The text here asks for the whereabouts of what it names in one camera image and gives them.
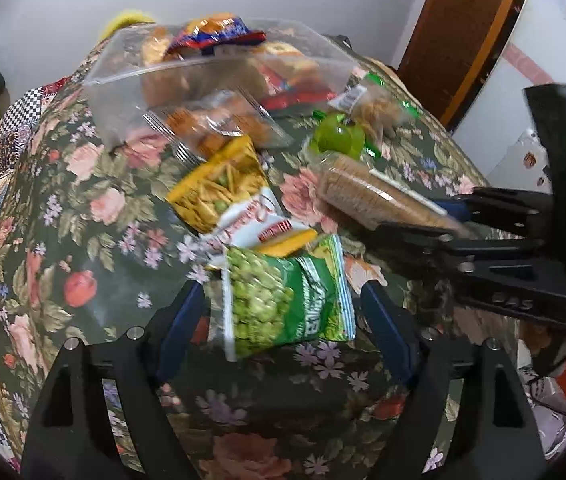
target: pink stripe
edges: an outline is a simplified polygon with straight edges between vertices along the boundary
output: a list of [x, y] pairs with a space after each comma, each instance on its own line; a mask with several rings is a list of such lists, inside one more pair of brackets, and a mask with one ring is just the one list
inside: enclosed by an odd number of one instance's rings
[[550, 74], [532, 61], [518, 46], [508, 43], [503, 49], [503, 59], [515, 67], [533, 85], [554, 82]]

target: wooden door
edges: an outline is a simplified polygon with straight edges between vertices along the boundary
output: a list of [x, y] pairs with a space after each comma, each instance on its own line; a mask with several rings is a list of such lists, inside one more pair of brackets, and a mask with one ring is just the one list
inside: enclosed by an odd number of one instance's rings
[[425, 1], [398, 73], [443, 124], [486, 62], [512, 1]]

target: transparent storage box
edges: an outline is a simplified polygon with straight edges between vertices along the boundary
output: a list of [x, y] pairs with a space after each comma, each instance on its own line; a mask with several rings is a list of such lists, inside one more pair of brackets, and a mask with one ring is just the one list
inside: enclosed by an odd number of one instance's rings
[[[267, 41], [291, 44], [314, 63], [315, 73], [330, 91], [345, 89], [354, 58], [330, 40], [300, 22], [246, 19], [252, 30], [263, 30]], [[163, 27], [176, 35], [185, 25], [156, 24], [119, 30], [106, 46], [83, 83], [93, 119], [109, 149], [122, 144], [139, 128], [147, 126], [143, 112], [203, 98], [217, 89], [241, 88], [260, 101], [273, 89], [256, 68], [271, 66], [284, 56], [233, 51], [221, 56], [191, 57], [144, 66], [141, 47], [146, 38]]]

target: floral tablecloth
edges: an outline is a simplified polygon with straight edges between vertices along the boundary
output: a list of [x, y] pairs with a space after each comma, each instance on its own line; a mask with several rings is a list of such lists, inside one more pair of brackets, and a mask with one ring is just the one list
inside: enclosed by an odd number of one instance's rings
[[[81, 83], [103, 46], [41, 115], [0, 211], [0, 420], [17, 456], [64, 339], [113, 340], [171, 303], [186, 279], [205, 283], [208, 291], [218, 285], [195, 260], [196, 238], [164, 201], [184, 174], [166, 140], [148, 131], [112, 154], [100, 142]], [[410, 100], [380, 67], [369, 68], [397, 98]], [[419, 111], [419, 120], [386, 141], [378, 169], [431, 197], [484, 184], [441, 125]], [[262, 153], [261, 161], [282, 205], [307, 225], [341, 235], [355, 303], [363, 283], [375, 279], [417, 312], [429, 291], [394, 274], [321, 212], [316, 176], [301, 152], [314, 120], [278, 120], [296, 143], [285, 152]], [[453, 331], [474, 325], [481, 337], [498, 336], [510, 350], [516, 345], [511, 320], [471, 312], [458, 323], [450, 314], [439, 312], [429, 322]], [[202, 319], [184, 367], [157, 394], [204, 478], [365, 478], [401, 413], [405, 391], [383, 368], [365, 320], [357, 317], [350, 344], [299, 344], [237, 364], [206, 343], [208, 318]], [[106, 383], [104, 390], [119, 452], [140, 468], [115, 385]], [[458, 394], [457, 384], [426, 468], [441, 463]]]

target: black cable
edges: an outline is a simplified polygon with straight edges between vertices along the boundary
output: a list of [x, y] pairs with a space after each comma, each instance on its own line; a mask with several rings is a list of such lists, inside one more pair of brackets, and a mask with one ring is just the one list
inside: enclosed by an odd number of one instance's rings
[[528, 386], [530, 388], [530, 399], [532, 399], [532, 402], [538, 404], [539, 406], [543, 406], [544, 408], [547, 408], [548, 410], [551, 410], [552, 412], [555, 412], [559, 415], [566, 416], [566, 412], [564, 412], [564, 410], [550, 406], [548, 403], [543, 402], [542, 400], [538, 400], [537, 397], [532, 394], [532, 384], [538, 383], [541, 379], [543, 379], [543, 377], [535, 377], [534, 379], [531, 379], [527, 383], [525, 383], [525, 386]]

